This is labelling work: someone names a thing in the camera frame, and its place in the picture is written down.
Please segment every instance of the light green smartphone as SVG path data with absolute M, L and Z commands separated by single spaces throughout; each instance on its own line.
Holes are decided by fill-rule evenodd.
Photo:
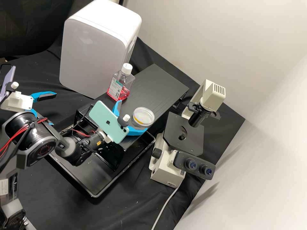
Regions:
M 89 116 L 116 144 L 129 133 L 128 127 L 121 128 L 117 116 L 102 101 L 96 102 Z

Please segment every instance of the petri dish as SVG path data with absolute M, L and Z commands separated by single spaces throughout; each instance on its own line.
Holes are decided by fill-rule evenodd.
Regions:
M 150 126 L 154 122 L 154 113 L 145 107 L 137 107 L 133 111 L 133 121 L 140 126 Z

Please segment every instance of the white box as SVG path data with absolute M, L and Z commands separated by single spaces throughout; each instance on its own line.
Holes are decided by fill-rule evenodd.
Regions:
M 109 0 L 95 0 L 64 24 L 60 82 L 97 98 L 104 94 L 112 74 L 129 62 L 141 17 Z

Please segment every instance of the black tablecloth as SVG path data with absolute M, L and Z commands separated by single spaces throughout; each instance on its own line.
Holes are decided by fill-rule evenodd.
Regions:
M 69 125 L 77 108 L 92 100 L 73 92 L 59 83 L 60 48 L 11 61 L 16 65 L 15 80 L 19 91 L 31 94 L 37 91 L 54 91 L 55 99 L 37 102 L 34 108 L 55 124 Z M 188 97 L 199 87 L 193 80 L 171 65 L 157 53 L 137 40 L 131 58 L 134 71 L 141 71 L 156 63 L 190 88 Z M 184 108 L 179 106 L 179 113 Z M 240 115 L 223 104 L 222 120 L 207 121 L 205 126 L 205 153 L 203 158 L 216 163 L 244 121 Z M 9 118 L 10 112 L 0 111 Z M 167 114 L 150 128 L 152 134 L 163 130 Z M 71 185 L 45 159 L 20 175 L 20 201 L 27 216 L 40 230 L 48 229 L 151 229 L 161 207 L 173 189 L 150 180 L 148 169 L 151 152 L 146 152 L 100 198 L 91 200 Z M 190 174 L 163 212 L 156 229 L 173 229 L 203 184 Z

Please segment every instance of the white cable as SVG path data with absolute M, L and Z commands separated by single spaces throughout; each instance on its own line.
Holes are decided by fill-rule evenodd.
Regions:
M 157 225 L 157 223 L 158 223 L 158 221 L 159 221 L 159 219 L 160 219 L 160 216 L 161 216 L 161 214 L 162 214 L 164 208 L 166 207 L 166 205 L 167 205 L 167 203 L 169 202 L 169 200 L 173 197 L 173 195 L 177 192 L 177 190 L 178 190 L 178 188 L 180 187 L 181 183 L 178 185 L 178 187 L 173 191 L 173 193 L 172 193 L 172 194 L 169 196 L 169 198 L 166 200 L 166 202 L 165 202 L 165 204 L 163 205 L 163 207 L 162 207 L 162 209 L 161 209 L 161 211 L 160 211 L 160 213 L 159 213 L 159 215 L 158 215 L 156 221 L 154 222 L 154 225 L 153 225 L 153 227 L 151 228 L 151 230 L 154 230 L 154 228 L 156 227 L 156 225 Z

